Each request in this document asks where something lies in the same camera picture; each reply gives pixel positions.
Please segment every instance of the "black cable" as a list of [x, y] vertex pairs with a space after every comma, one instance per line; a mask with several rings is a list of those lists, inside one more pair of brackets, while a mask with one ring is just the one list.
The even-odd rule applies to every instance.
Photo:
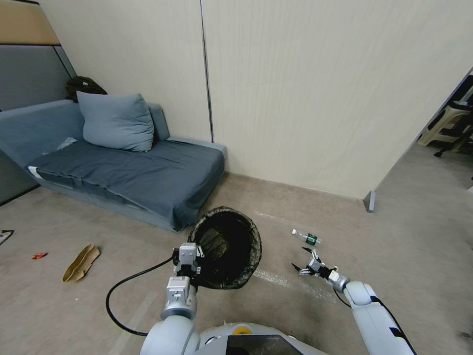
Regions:
[[403, 338], [405, 340], [405, 342], [407, 343], [407, 345], [409, 346], [410, 350], [412, 351], [412, 353], [414, 355], [417, 355], [417, 353], [414, 351], [414, 348], [412, 347], [412, 345], [410, 344], [410, 341], [409, 339], [407, 338], [406, 334], [404, 333], [403, 329], [401, 328], [401, 325], [398, 323], [398, 320], [396, 319], [396, 317], [394, 316], [394, 314], [391, 313], [391, 311], [389, 310], [389, 308], [386, 307], [386, 305], [383, 303], [383, 301], [381, 301], [379, 298], [377, 298], [376, 296], [371, 296], [371, 301], [372, 302], [378, 302], [381, 306], [384, 307], [385, 310], [388, 311], [389, 315], [391, 316], [391, 318], [393, 319], [394, 323], [396, 323], [396, 326], [398, 327], [399, 331], [402, 333], [403, 335]]
[[134, 334], [134, 335], [140, 335], [140, 336], [147, 336], [147, 335], [148, 335], [148, 333], [139, 332], [139, 331], [130, 329], [130, 328], [128, 328], [127, 326], [121, 324], [121, 323], [118, 321], [118, 319], [113, 315], [112, 310], [110, 309], [110, 295], [112, 294], [112, 292], [113, 292], [114, 289], [116, 289], [118, 286], [120, 286], [121, 284], [125, 283], [126, 281], [129, 281], [129, 280], [131, 280], [131, 279], [134, 279], [135, 277], [138, 277], [138, 276], [140, 276], [140, 275], [146, 274], [147, 272], [153, 271], [153, 270], [155, 270], [155, 269], [157, 269], [157, 268], [163, 266], [164, 264], [169, 263], [171, 260], [172, 260], [172, 256], [171, 256], [168, 260], [163, 261], [162, 263], [159, 263], [158, 265], [155, 265], [155, 266], [153, 266], [153, 267], [150, 267], [149, 269], [140, 271], [140, 272], [137, 273], [137, 274], [128, 276], [126, 279], [123, 279], [123, 280], [117, 282], [117, 283], [110, 289], [110, 291], [109, 291], [108, 294], [107, 294], [107, 298], [106, 298], [106, 300], [105, 300], [105, 307], [107, 308], [107, 313], [108, 313], [108, 315], [110, 316], [110, 318], [112, 319], [112, 321], [113, 321], [117, 326], [119, 326], [119, 327], [122, 328], [123, 330], [126, 330], [127, 332], [129, 332], [129, 333], [131, 333], [131, 334]]
[[340, 301], [342, 301], [342, 303], [343, 303], [345, 306], [348, 306], [348, 307], [351, 308], [351, 306], [350, 306], [348, 303], [346, 303], [345, 301], [343, 301], [342, 298], [339, 296], [337, 290], [335, 289], [335, 286], [334, 286], [334, 292], [335, 292], [335, 295], [338, 297], [338, 299], [339, 299]]

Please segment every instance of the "blue pillow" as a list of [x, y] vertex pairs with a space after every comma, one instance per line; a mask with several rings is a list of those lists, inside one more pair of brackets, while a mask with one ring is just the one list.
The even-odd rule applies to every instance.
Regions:
[[141, 94], [97, 95], [77, 92], [85, 118], [84, 139], [106, 148], [149, 151], [154, 126]]

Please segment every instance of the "gray sofa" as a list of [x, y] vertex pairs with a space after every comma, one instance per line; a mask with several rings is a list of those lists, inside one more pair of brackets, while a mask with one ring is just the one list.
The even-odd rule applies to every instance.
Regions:
[[[222, 145], [170, 137], [163, 110], [146, 153], [83, 140], [78, 104], [60, 100], [0, 112], [0, 149], [44, 187], [159, 227], [181, 231], [224, 171]], [[77, 140], [59, 149], [71, 138]]]

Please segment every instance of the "trash can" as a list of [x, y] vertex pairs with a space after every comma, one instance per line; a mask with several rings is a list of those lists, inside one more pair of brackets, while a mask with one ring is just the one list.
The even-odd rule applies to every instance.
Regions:
[[204, 258], [196, 283], [212, 289], [243, 287], [261, 260], [261, 238], [243, 213], [221, 206], [205, 213], [192, 229], [189, 242], [201, 246]]

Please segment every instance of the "gray carpet floor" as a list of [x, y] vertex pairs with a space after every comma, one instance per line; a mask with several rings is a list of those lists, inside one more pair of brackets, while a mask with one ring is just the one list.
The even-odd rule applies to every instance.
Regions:
[[[378, 189], [376, 211], [360, 200], [226, 174], [203, 211], [229, 206], [253, 219], [263, 241], [254, 277], [239, 290], [200, 288], [196, 329], [247, 321], [280, 329], [329, 354], [366, 354], [351, 311], [324, 281], [291, 262], [308, 254], [291, 236], [308, 229], [319, 253], [352, 280], [370, 284], [418, 354], [473, 352], [471, 156], [414, 146]], [[187, 239], [44, 188], [0, 207], [0, 354], [138, 354], [143, 338], [105, 312], [109, 288], [167, 258]], [[61, 277], [88, 243], [102, 255], [82, 280]], [[34, 253], [48, 252], [39, 260]], [[141, 331], [159, 320], [167, 265], [118, 288], [111, 306]]]

